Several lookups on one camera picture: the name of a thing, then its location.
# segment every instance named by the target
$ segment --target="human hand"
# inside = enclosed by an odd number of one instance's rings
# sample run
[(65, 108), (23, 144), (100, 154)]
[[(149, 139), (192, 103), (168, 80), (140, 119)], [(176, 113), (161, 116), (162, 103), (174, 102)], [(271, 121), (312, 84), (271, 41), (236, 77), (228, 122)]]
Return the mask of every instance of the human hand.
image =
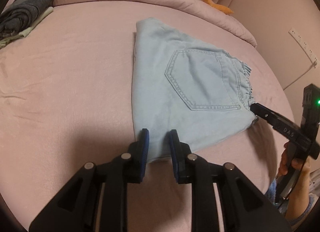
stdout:
[[(288, 168), (287, 168), (287, 161), (288, 161), (288, 155), (287, 155), (287, 147), (290, 142), (287, 142), (284, 144), (285, 150), (283, 151), (281, 155), (281, 162), (280, 162), (280, 167), (278, 171), (278, 176), (286, 175), (288, 173)], [(291, 161), (291, 166), (296, 169), (296, 170), (301, 170), (303, 165), (303, 160), (295, 158)], [(310, 176), (310, 157), (307, 158), (306, 163), (303, 166), (303, 169), (301, 170), (300, 178), (305, 179)]]
[[(287, 147), (289, 142), (284, 144), (284, 152), (281, 155), (281, 162), (279, 167), (278, 176), (286, 175), (288, 173), (287, 168)], [(309, 205), (309, 184), (310, 184), (310, 157), (308, 156), (305, 164), (301, 159), (293, 159), (291, 166), (296, 170), (301, 170), (299, 179), (289, 195), (289, 203), (285, 218), (288, 220), (294, 220), (300, 217)]]

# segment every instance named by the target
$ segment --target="orange plush beak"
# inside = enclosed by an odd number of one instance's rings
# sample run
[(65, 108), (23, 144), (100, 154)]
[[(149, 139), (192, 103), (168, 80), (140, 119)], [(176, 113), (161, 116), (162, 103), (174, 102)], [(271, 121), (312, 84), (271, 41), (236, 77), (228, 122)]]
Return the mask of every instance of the orange plush beak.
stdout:
[(218, 9), (219, 11), (224, 12), (226, 15), (233, 14), (233, 11), (226, 6), (215, 4), (214, 2), (212, 2), (212, 0), (203, 0), (203, 1), (206, 4)]

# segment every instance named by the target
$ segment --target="pink bedsheet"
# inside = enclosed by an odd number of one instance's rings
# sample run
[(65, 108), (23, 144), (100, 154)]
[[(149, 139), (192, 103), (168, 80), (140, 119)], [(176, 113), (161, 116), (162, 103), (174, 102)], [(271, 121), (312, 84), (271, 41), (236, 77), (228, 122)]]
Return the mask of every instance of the pink bedsheet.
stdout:
[[(130, 1), (55, 7), (27, 38), (0, 50), (0, 191), (25, 228), (84, 163), (110, 161), (134, 141), (135, 24), (148, 17), (246, 62), (256, 101), (293, 119), (256, 49), (207, 20)], [(233, 162), (265, 192), (285, 142), (259, 121), (197, 153), (213, 163)], [(190, 231), (190, 186), (175, 183), (170, 161), (148, 164), (144, 182), (129, 185), (128, 218), (129, 231)]]

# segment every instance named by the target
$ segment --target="pocket stitching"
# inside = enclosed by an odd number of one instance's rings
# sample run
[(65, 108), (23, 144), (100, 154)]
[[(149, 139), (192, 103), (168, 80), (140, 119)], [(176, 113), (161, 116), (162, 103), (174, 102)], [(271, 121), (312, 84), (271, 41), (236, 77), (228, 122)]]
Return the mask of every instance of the pocket stitching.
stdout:
[[(183, 101), (186, 102), (186, 105), (189, 107), (189, 109), (191, 110), (215, 110), (215, 109), (220, 109), (220, 110), (232, 110), (232, 109), (240, 109), (241, 107), (239, 105), (234, 105), (234, 101), (231, 99), (229, 92), (227, 91), (226, 87), (225, 87), (225, 83), (223, 82), (224, 88), (231, 100), (231, 102), (233, 103), (233, 106), (223, 106), (223, 105), (215, 105), (215, 106), (205, 106), (205, 105), (193, 105), (192, 102), (187, 98), (187, 96), (183, 93), (183, 91), (181, 90), (181, 88), (179, 87), (178, 83), (176, 82), (176, 80), (172, 77), (172, 70), (173, 70), (173, 66), (175, 64), (175, 61), (177, 59), (177, 56), (179, 53), (187, 53), (187, 52), (198, 52), (198, 53), (204, 53), (204, 54), (209, 54), (209, 55), (214, 55), (215, 58), (217, 59), (216, 56), (216, 52), (209, 52), (209, 51), (202, 51), (202, 50), (195, 50), (195, 49), (188, 49), (188, 50), (176, 50), (175, 53), (172, 55), (170, 62), (167, 66), (167, 69), (164, 73), (164, 75), (166, 76), (166, 78), (168, 79), (168, 81), (171, 83), (172, 87), (174, 88), (174, 90), (178, 93), (178, 95), (182, 98)], [(219, 59), (217, 59), (217, 61), (220, 64), (220, 68), (221, 68), (221, 74), (222, 73), (222, 66), (221, 66), (221, 62)]]

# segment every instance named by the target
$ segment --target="wall outlet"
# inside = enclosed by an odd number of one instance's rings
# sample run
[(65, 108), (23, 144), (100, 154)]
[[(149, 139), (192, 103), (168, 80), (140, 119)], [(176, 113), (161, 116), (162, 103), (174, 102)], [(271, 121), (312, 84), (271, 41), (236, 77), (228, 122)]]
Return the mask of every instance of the wall outlet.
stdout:
[(300, 47), (304, 50), (304, 52), (306, 53), (310, 61), (314, 63), (314, 67), (316, 67), (318, 58), (316, 54), (314, 54), (314, 52), (311, 50), (309, 45), (306, 43), (306, 41), (301, 37), (301, 35), (296, 31), (295, 28), (291, 28), (289, 33), (297, 41)]

